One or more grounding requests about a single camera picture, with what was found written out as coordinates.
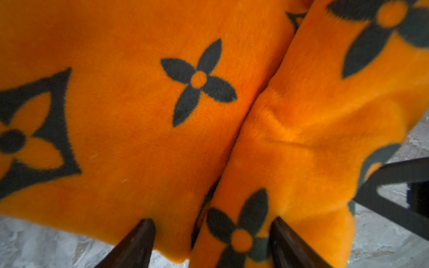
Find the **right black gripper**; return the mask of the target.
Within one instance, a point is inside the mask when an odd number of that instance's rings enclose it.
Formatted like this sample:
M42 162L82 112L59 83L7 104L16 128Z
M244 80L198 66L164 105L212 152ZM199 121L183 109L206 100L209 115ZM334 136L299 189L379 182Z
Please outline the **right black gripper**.
M360 187L355 203L429 239L429 159L390 163Z

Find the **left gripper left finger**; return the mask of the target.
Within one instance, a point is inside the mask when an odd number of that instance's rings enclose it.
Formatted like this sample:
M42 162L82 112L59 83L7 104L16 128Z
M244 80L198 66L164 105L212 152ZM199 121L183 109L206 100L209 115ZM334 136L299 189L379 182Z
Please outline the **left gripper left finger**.
M155 234L154 221L141 220L95 268L148 268Z

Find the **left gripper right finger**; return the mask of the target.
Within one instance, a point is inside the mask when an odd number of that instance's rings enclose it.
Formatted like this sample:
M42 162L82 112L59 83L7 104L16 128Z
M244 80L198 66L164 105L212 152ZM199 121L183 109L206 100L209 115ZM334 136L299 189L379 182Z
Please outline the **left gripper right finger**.
M281 217L271 224L269 244L275 268L332 268Z

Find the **orange patterned pillowcase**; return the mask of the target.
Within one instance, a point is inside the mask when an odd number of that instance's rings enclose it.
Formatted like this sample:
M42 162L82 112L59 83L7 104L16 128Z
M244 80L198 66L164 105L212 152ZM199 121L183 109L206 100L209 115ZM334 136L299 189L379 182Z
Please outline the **orange patterned pillowcase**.
M192 268L344 268L351 200L429 107L427 1L2 1L1 214Z

